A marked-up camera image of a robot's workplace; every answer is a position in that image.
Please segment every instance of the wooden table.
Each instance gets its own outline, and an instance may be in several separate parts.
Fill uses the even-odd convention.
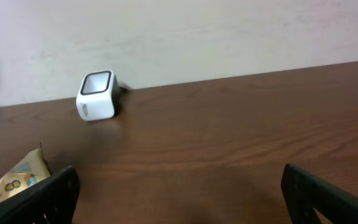
[[[290,223],[287,162],[358,195],[358,62],[134,90],[114,119],[75,99],[0,108],[0,177],[44,145],[74,166],[74,223]]]

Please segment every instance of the white cube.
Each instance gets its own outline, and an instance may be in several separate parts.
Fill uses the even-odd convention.
[[[112,118],[117,111],[119,91],[111,70],[86,75],[76,98],[81,118],[85,121]]]

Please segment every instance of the wall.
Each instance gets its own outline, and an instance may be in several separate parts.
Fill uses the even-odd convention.
[[[0,0],[0,105],[358,60],[358,1]]]

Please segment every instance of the plastic packet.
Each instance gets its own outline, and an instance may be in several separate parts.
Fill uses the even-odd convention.
[[[0,202],[50,177],[50,172],[38,148],[29,152],[0,179]]]

